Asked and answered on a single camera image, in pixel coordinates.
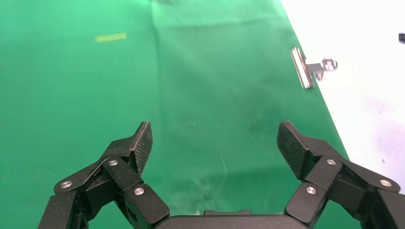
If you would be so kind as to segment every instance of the metal binder clip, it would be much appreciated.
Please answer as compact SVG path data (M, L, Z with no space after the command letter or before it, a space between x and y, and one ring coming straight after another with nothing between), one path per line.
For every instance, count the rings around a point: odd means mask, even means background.
M291 50L291 57L304 89L315 86L312 75L315 76L317 81L322 81L324 72L333 71L338 68L338 62L332 58L324 58L321 62L317 63L307 63L301 50L297 47Z

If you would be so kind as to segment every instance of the metal screw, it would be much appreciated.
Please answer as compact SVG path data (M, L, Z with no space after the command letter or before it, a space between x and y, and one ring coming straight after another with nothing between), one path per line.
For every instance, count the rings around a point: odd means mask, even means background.
M135 189L135 195L137 195L137 196L142 195L144 191L145 190L143 190L143 188L139 187L139 188Z
M115 166L116 164L118 164L118 162L116 160L112 160L112 161L109 161L109 164L111 166Z
M392 184L388 180L380 180L381 184L387 187L391 187Z
M307 188L307 192L309 194L315 195L316 194L316 189L314 189L313 187L308 187Z
M67 188L67 187L70 187L71 185L72 185L72 182L70 180L61 183L62 188Z
M328 162L329 165L335 165L336 164L336 162L334 160L332 160L332 159L328 159L326 161Z

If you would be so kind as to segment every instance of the yellow tape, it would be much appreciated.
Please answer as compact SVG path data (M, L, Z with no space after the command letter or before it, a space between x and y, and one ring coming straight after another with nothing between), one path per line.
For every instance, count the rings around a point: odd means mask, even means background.
M117 41L117 40L124 40L127 38L127 34L122 32L122 33L116 33L116 34L110 34L110 35L101 35L96 37L96 42L112 42L112 41Z

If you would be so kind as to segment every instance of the green cloth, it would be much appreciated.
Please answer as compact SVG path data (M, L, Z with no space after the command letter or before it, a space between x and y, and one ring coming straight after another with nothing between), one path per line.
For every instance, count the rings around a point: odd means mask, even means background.
M0 228L35 228L53 186L151 121L143 178L172 215L282 212L298 187L277 127L344 148L278 1L0 1ZM358 223L329 203L317 228ZM130 228L114 204L91 228Z

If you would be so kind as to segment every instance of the white surface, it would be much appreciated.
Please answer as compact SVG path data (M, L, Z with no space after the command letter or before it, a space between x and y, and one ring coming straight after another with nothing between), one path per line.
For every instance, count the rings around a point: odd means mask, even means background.
M319 87L350 160L405 193L405 1L282 2L306 58L338 61Z

